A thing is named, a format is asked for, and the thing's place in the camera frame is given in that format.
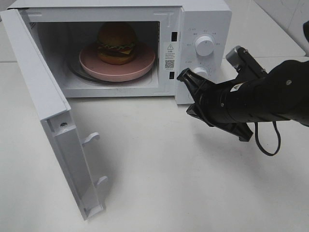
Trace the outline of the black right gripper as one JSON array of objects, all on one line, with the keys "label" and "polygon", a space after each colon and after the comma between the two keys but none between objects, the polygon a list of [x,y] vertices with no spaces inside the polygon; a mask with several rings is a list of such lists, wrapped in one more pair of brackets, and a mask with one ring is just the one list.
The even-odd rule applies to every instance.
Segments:
[{"label": "black right gripper", "polygon": [[253,132],[246,123],[232,123],[224,107],[221,106],[218,86],[196,74],[191,69],[184,69],[177,77],[183,82],[194,103],[189,106],[186,113],[205,122],[210,127],[216,127],[239,138],[242,142],[248,142]]}]

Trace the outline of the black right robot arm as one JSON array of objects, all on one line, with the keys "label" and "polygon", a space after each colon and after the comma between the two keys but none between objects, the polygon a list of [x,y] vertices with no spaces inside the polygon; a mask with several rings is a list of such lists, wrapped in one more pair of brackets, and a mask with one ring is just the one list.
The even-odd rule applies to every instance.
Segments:
[{"label": "black right robot arm", "polygon": [[178,76],[194,103],[192,117],[247,142],[248,123],[294,120],[309,124],[309,63],[287,60],[270,73],[259,73],[257,64],[246,64],[235,79],[215,84],[185,69]]}]

